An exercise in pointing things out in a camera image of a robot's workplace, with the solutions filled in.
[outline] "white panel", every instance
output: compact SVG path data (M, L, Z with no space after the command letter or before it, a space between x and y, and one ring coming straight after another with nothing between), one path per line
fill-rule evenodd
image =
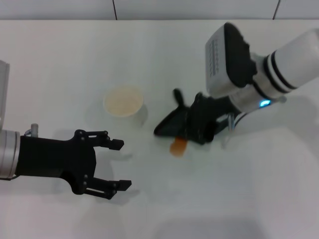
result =
M122 19L235 19L274 15L278 0L115 0Z
M112 0L0 0L0 19L115 19Z
M318 19L319 1L318 0L282 0L276 19L299 18L299 19Z

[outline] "orange piece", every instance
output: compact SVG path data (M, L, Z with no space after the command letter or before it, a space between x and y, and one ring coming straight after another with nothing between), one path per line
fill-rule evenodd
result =
M175 138L175 141L170 145L169 151L175 157L182 157L186 150L187 140L183 138Z

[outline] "white table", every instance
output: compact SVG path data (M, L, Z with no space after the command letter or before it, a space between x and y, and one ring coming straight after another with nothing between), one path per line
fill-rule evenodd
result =
M39 124L44 138L108 130L121 152L97 149L95 176L132 180L111 201L77 196L62 179L0 182L0 238L314 239L319 237L319 80L242 120L183 158L153 136L183 90L205 92L204 45L224 20L0 21L0 59L11 64L4 128ZM319 21L232 21L251 50L268 54ZM143 127L119 128L105 91L144 93Z

